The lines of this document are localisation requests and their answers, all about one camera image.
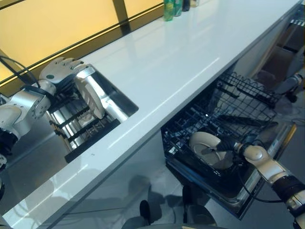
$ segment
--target glass panel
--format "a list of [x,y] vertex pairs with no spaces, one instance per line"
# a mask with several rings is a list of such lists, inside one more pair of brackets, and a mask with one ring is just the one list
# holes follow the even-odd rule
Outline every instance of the glass panel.
[[144,0],[144,1],[124,0],[124,1],[125,1],[128,18],[163,2],[163,0]]
[[0,50],[29,66],[116,23],[112,0],[27,0],[0,10]]
[[9,69],[7,69],[2,63],[0,63],[0,81],[5,80],[11,75],[13,75],[13,73]]

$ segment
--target dishwasher rack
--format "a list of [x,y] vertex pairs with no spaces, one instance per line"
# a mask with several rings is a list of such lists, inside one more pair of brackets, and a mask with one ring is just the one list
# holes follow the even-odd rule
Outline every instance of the dishwasher rack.
[[80,93],[75,89],[72,92],[57,95],[57,102],[46,113],[55,134],[70,152],[65,156],[68,163],[120,124],[108,113],[103,119],[94,117]]
[[270,126],[280,96],[236,73],[225,72],[162,127],[167,160],[178,160],[203,177],[220,182],[236,171],[238,158],[231,153],[232,166],[214,168],[189,147],[190,136],[204,131],[220,139],[229,136],[255,144],[258,134]]

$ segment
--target open dishwasher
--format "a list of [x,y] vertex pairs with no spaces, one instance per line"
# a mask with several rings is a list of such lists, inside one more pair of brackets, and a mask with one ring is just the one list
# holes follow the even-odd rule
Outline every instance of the open dishwasher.
[[227,70],[179,111],[162,128],[166,165],[183,184],[194,184],[241,219],[263,180],[256,169],[228,151],[199,155],[189,146],[194,132],[208,132],[266,148],[279,158],[292,137],[294,124],[276,120],[279,95]]

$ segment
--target kitchen counter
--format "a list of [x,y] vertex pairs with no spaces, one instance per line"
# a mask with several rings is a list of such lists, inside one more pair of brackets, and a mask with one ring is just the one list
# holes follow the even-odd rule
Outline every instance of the kitchen counter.
[[179,109],[263,38],[300,1],[201,1],[159,18],[82,60],[139,110],[8,211],[15,229],[36,228],[107,177]]

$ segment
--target green bottle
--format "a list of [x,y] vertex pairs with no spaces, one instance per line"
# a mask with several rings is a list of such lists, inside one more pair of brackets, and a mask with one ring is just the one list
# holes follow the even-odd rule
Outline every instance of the green bottle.
[[175,0],[164,0],[164,20],[171,21],[175,13],[174,9]]
[[182,1],[183,0],[175,0],[175,16],[180,16],[182,12]]

